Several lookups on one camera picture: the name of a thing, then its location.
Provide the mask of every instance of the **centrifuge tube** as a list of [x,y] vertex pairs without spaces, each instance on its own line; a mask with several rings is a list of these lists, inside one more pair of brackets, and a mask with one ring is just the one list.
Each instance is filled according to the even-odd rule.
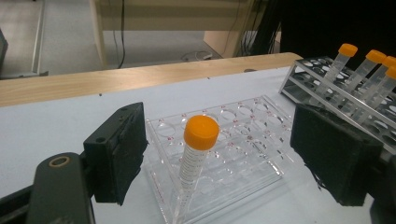
[[[380,87],[379,83],[384,78],[385,72],[391,66],[396,66],[396,58],[388,56],[384,62],[382,62],[382,65],[373,73],[373,75],[366,82],[364,82],[364,84],[358,88],[357,91],[354,92],[354,96],[362,101],[372,98]],[[351,101],[347,101],[342,107],[341,111],[347,116],[350,116],[355,111],[355,109],[355,104]]]
[[[379,83],[380,88],[378,88],[376,94],[373,97],[368,98],[365,103],[372,109],[376,109],[381,102],[392,92],[393,88],[396,87],[396,66],[392,66],[385,73],[385,77]],[[359,108],[352,116],[352,119],[357,123],[363,123],[368,117],[369,113],[362,108]]]
[[[338,74],[347,64],[347,61],[349,61],[351,57],[355,56],[357,51],[358,51],[357,47],[350,44],[343,44],[341,48],[338,50],[338,55],[332,62],[329,71],[326,73],[326,75],[324,75],[324,78],[326,78],[330,82],[334,82]],[[329,87],[327,87],[323,83],[320,83],[317,86],[315,93],[319,96],[323,96],[326,93],[327,89],[329,89]],[[311,105],[318,105],[318,103],[319,101],[315,99],[313,96],[309,100],[309,104]]]
[[206,158],[219,135],[219,125],[210,117],[199,115],[187,121],[184,131],[183,157],[181,159],[179,177],[185,191],[195,189]]
[[[361,83],[361,81],[374,69],[374,67],[377,64],[382,63],[386,58],[387,55],[382,52],[375,49],[370,50],[366,55],[366,59],[354,72],[352,72],[349,79],[345,82],[346,85],[342,86],[341,89],[348,93],[352,93],[358,84]],[[339,106],[343,102],[344,98],[345,97],[340,92],[337,92],[330,100],[330,103],[332,105]]]

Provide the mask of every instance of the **orange cap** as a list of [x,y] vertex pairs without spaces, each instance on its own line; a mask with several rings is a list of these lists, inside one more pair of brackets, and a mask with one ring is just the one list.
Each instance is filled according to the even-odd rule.
[[396,79],[396,66],[390,67],[385,74],[387,74],[388,77]]
[[348,57],[355,56],[357,51],[358,51],[358,48],[351,44],[343,44],[343,45],[341,45],[341,48],[338,50],[339,53],[344,54]]
[[382,63],[386,58],[387,55],[375,49],[370,50],[370,52],[366,55],[366,59],[374,63]]
[[197,150],[212,148],[219,135],[219,125],[210,117],[197,115],[189,119],[184,131],[187,145]]
[[385,65],[386,67],[391,67],[393,65],[396,65],[396,58],[392,56],[388,56],[384,62],[382,62],[382,65]]

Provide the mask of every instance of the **floor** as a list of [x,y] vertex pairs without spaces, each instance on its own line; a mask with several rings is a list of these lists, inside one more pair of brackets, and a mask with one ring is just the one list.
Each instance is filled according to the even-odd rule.
[[[43,35],[37,73],[53,76],[102,70],[89,0],[1,0],[0,28],[8,50],[0,78],[32,75],[42,7]],[[120,31],[105,31],[104,37],[108,68],[117,68],[122,56]],[[204,31],[126,31],[122,68],[197,61],[210,53],[212,59],[220,58],[203,38]]]

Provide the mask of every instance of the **white table surface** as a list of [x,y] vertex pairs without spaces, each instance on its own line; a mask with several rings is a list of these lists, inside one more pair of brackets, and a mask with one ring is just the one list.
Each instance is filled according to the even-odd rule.
[[[33,183],[35,168],[62,152],[83,151],[83,141],[118,108],[143,102],[146,119],[178,115],[267,95],[293,116],[294,104],[278,93],[288,67],[212,77],[132,91],[0,107],[0,198]],[[199,223],[371,223],[363,207],[343,207],[317,183],[292,150],[284,178]],[[132,183],[123,206],[95,203],[97,223],[164,223],[146,175]]]

